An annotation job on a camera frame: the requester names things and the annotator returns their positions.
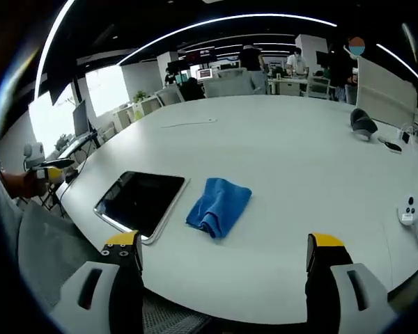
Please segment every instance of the white device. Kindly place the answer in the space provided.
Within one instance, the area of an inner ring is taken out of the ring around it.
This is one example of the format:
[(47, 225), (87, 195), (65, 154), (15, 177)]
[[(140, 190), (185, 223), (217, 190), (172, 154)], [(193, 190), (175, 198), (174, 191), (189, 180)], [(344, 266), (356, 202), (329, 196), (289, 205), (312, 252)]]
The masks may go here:
[(212, 68), (203, 68), (202, 70), (196, 71), (197, 80), (211, 79), (213, 76)]
[(26, 169), (30, 169), (45, 161), (45, 151), (43, 150), (43, 144), (37, 142), (34, 144), (26, 144), (23, 148), (23, 155), (25, 156)]
[(418, 198), (413, 195), (406, 196), (397, 211), (399, 222), (412, 229), (418, 243)]

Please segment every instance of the tablet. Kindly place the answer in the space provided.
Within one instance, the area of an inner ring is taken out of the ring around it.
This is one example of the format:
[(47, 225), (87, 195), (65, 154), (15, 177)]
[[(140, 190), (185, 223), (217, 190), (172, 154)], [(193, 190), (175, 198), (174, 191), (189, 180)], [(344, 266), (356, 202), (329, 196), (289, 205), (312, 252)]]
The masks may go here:
[(94, 212), (121, 232), (138, 230), (143, 244), (151, 244), (185, 184), (184, 177), (128, 171), (104, 194)]

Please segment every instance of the blue towel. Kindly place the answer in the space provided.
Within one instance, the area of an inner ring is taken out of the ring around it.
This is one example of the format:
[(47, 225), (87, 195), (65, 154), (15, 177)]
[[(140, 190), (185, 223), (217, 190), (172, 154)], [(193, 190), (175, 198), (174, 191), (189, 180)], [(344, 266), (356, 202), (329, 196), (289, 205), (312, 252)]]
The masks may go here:
[(212, 238), (224, 238), (251, 197), (251, 189), (211, 177), (206, 180), (203, 195), (195, 203), (186, 223), (209, 232)]

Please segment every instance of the window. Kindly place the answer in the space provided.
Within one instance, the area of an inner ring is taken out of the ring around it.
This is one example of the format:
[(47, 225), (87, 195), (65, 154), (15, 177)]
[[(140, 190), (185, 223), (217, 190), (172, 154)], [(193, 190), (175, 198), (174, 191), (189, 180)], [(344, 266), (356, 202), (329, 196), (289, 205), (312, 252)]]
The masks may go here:
[(49, 92), (30, 103), (29, 117), (34, 135), (43, 144), (46, 157), (55, 150), (56, 142), (62, 134), (74, 134), (72, 112), (75, 109), (71, 84), (65, 88), (54, 106), (51, 105)]
[(120, 66), (104, 67), (85, 74), (96, 116), (130, 101)]

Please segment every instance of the ceiling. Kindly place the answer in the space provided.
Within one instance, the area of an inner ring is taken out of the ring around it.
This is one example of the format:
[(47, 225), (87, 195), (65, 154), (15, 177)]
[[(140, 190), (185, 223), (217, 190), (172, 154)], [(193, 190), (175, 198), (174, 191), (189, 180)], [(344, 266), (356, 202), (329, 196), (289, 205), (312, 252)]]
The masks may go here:
[[(177, 33), (136, 54), (127, 63), (155, 58), (173, 50), (199, 47), (224, 47), (250, 43), (278, 42), (293, 44), (300, 33), (327, 38), (329, 43), (358, 35), (366, 42), (365, 56), (390, 69), (403, 79), (418, 84), (415, 77), (398, 61), (376, 47), (384, 45), (399, 55), (418, 72), (418, 4), (404, 6), (398, 11), (393, 4), (375, 5), (368, 1), (250, 1), (223, 0), (206, 4), (202, 0), (76, 0), (54, 38), (46, 68), (62, 68), (62, 64), (101, 52), (136, 49), (167, 33), (208, 19), (250, 13), (286, 13), (304, 15), (337, 24), (331, 27), (317, 22), (281, 17), (253, 17), (216, 22)], [(407, 24), (414, 36), (417, 57), (403, 33)], [(230, 38), (235, 35), (263, 34)], [(260, 45), (264, 51), (292, 51), (287, 45)], [(238, 47), (217, 49), (217, 54), (238, 51)], [(120, 61), (124, 55), (105, 61), (77, 65), (76, 71)], [(30, 64), (19, 87), (36, 77), (39, 56)]]

